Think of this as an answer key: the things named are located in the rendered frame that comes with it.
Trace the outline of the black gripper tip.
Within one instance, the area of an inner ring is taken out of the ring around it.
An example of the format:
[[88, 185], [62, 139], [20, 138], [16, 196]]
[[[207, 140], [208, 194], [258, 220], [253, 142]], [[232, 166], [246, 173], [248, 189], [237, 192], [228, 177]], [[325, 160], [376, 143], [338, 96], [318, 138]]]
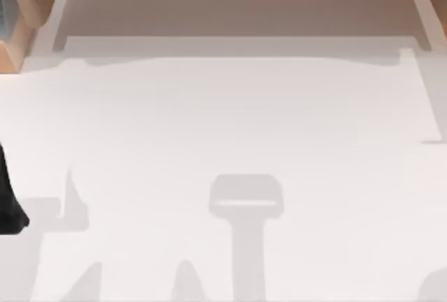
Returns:
[[3, 146], [0, 144], [0, 235], [17, 235], [29, 223], [30, 219], [11, 186]]

